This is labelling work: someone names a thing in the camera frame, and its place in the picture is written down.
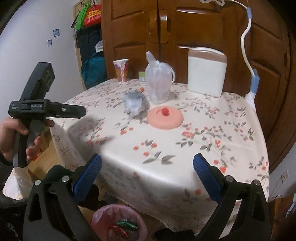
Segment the person's left hand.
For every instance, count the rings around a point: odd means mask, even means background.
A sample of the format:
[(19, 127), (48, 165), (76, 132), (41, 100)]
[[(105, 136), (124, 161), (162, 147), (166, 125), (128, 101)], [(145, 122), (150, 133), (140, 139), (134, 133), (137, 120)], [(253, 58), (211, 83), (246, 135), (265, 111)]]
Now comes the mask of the person's left hand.
[[(1, 155), (5, 161), (9, 163), (13, 161), (16, 133), (26, 136), (29, 131), (19, 119), (11, 117), (5, 118), (1, 122)], [(45, 136), (41, 133), (35, 138), (34, 144), (26, 149), (27, 160), (29, 162), (36, 157), (44, 139)]]

